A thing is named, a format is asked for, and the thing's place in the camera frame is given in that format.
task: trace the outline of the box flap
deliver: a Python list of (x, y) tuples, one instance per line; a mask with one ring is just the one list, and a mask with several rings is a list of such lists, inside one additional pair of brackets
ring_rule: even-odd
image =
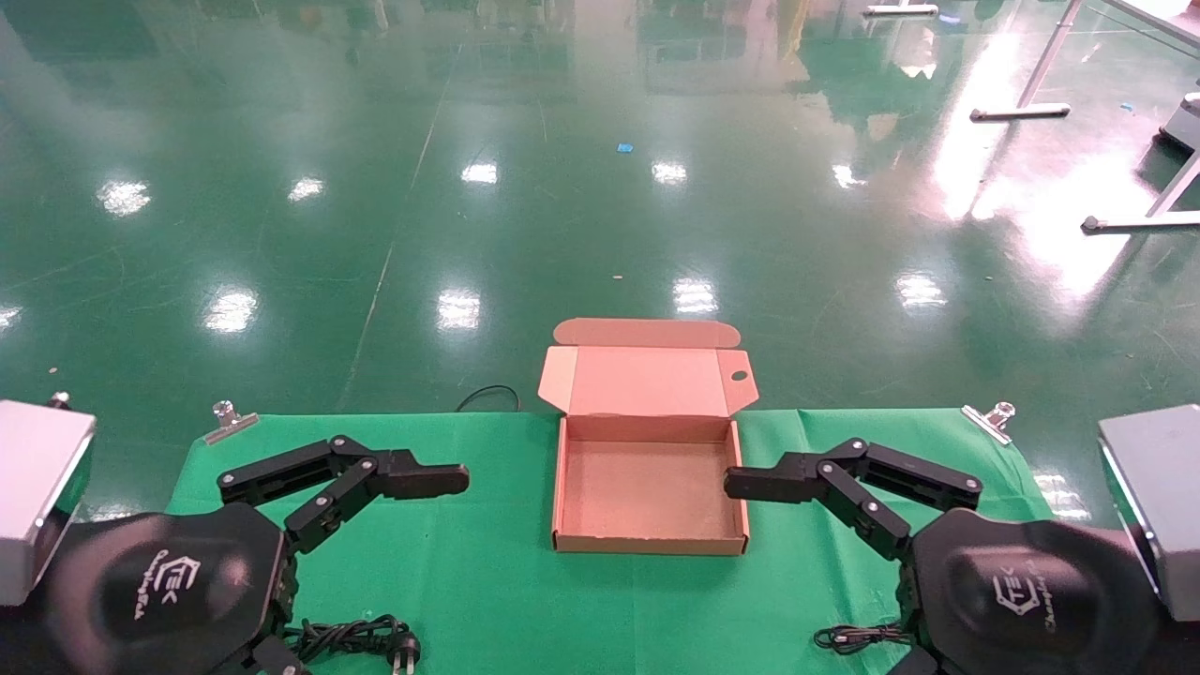
[(668, 318), (569, 318), (554, 328), (559, 345), (727, 350), (742, 341), (738, 329), (719, 321)]
[(571, 416), (726, 418), (758, 399), (746, 353), (714, 347), (738, 342), (724, 323), (571, 319), (554, 336), (583, 345), (550, 347), (538, 394)]

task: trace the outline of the green table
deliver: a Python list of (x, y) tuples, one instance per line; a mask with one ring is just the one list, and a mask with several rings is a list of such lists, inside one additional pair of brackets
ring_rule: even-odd
[[(379, 614), (408, 621), (425, 646), (419, 673), (886, 673), (901, 646), (854, 657), (816, 649), (814, 631), (895, 619), (895, 563), (875, 556), (820, 506), (750, 503), (743, 557), (557, 554), (550, 545), (557, 416), (457, 413), (264, 416), (187, 458), (169, 510), (220, 504), (223, 470), (337, 434), (422, 464), (463, 462), (470, 489), (431, 501), (376, 501), (300, 561), (296, 619)], [(744, 461), (821, 452), (851, 436), (980, 477), (979, 510), (1050, 518), (1028, 466), (956, 410), (749, 411)], [(264, 507), (277, 522), (307, 495)], [(935, 512), (882, 497), (914, 526)], [(320, 675), (383, 674), (383, 659), (318, 661)]]

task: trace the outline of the epoxy floor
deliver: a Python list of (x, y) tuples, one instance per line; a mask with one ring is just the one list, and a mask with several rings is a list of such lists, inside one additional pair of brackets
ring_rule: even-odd
[(1200, 398), (1198, 239), (1079, 223), (1177, 169), (1195, 62), (1097, 4), (1038, 96), (1070, 117), (976, 125), (1063, 5), (864, 5), (5, 0), (0, 395), (100, 416), (104, 518), (218, 399), (545, 411), (558, 321), (713, 317), (758, 407), (1014, 402), (1060, 515), (1111, 525), (1096, 420)]

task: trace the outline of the open cardboard box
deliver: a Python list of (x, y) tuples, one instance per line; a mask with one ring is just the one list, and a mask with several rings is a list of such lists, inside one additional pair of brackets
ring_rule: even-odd
[(558, 430), (559, 551), (740, 555), (734, 412), (758, 398), (737, 329), (714, 321), (572, 318), (554, 329), (538, 394)]

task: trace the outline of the black robotic arm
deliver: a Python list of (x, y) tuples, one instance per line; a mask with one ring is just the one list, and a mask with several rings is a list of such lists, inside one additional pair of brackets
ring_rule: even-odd
[[(281, 531), (254, 506), (332, 480)], [(462, 492), (462, 465), (422, 466), (335, 436), (224, 472), (226, 506), (67, 530), (29, 601), (0, 608), (6, 675), (305, 675), (283, 643), (312, 552), (376, 497)], [(394, 670), (401, 655), (391, 655)]]
[[(913, 534), (856, 478), (944, 513)], [(900, 562), (899, 631), (912, 651), (890, 675), (1200, 673), (1200, 625), (1171, 621), (1123, 532), (994, 521), (973, 510), (982, 490), (860, 438), (725, 478), (734, 498), (817, 501)]]

